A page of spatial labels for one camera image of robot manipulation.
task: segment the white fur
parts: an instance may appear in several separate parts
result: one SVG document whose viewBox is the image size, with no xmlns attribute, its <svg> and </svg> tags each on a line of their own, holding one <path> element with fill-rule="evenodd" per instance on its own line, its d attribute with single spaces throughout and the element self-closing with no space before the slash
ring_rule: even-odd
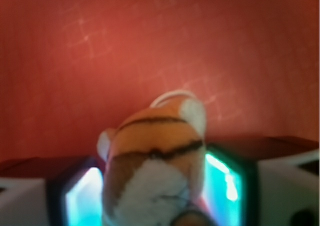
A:
<svg viewBox="0 0 320 226">
<path fill-rule="evenodd" d="M 176 96 L 188 96 L 191 98 L 196 98 L 195 94 L 193 94 L 192 92 L 186 91 L 186 90 L 175 90 L 175 91 L 171 91 L 171 92 L 166 92 L 162 95 L 160 95 L 159 97 L 157 97 L 150 105 L 151 108 L 154 107 L 162 107 L 166 104 L 166 100 L 172 98 L 172 97 L 176 97 Z"/>
<path fill-rule="evenodd" d="M 197 99 L 188 98 L 180 107 L 180 117 L 189 123 L 201 138 L 205 137 L 206 109 Z"/>
<path fill-rule="evenodd" d="M 105 131 L 103 131 L 98 139 L 98 142 L 96 144 L 96 149 L 98 151 L 99 156 L 106 161 L 107 155 L 110 147 L 110 140 Z"/>
<path fill-rule="evenodd" d="M 162 160 L 148 159 L 127 183 L 114 216 L 106 220 L 110 225 L 169 225 L 189 200 L 187 185 L 176 168 Z"/>
</svg>

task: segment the tiger ear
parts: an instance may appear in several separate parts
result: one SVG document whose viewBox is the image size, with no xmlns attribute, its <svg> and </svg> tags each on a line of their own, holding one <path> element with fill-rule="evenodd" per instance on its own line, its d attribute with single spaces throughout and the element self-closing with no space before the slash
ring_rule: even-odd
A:
<svg viewBox="0 0 320 226">
<path fill-rule="evenodd" d="M 97 149 L 98 155 L 104 161 L 107 160 L 110 144 L 114 136 L 115 136 L 115 129 L 107 129 L 103 131 L 99 136 L 98 142 L 96 144 L 96 149 Z"/>
<path fill-rule="evenodd" d="M 205 137 L 207 125 L 206 109 L 197 98 L 187 98 L 180 105 L 181 119 L 190 124 L 201 138 Z"/>
</svg>

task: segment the glowing screen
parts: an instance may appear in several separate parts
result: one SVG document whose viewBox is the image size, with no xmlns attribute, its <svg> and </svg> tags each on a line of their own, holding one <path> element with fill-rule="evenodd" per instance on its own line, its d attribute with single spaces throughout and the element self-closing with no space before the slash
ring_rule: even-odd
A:
<svg viewBox="0 0 320 226">
<path fill-rule="evenodd" d="M 242 180 L 223 161 L 205 156 L 203 199 L 219 226 L 241 225 Z"/>
<path fill-rule="evenodd" d="M 90 168 L 66 194 L 69 226 L 101 225 L 103 178 L 100 170 Z"/>
</svg>

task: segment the orange wall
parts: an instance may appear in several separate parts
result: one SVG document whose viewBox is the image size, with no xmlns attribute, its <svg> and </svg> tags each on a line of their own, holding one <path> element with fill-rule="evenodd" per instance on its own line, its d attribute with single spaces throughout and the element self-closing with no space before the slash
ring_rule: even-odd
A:
<svg viewBox="0 0 320 226">
<path fill-rule="evenodd" d="M 192 90 L 208 139 L 319 139 L 319 0 L 0 0 L 0 160 L 94 153 Z"/>
</svg>

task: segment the stuffed tiger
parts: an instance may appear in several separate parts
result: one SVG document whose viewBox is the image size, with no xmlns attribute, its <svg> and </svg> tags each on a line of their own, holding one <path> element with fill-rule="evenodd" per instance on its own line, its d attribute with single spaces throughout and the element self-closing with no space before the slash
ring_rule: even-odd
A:
<svg viewBox="0 0 320 226">
<path fill-rule="evenodd" d="M 202 190 L 205 130 L 203 104 L 190 92 L 173 91 L 118 129 L 102 132 L 97 150 L 106 161 L 103 223 L 160 226 L 184 221 L 182 213 L 197 204 Z"/>
</svg>

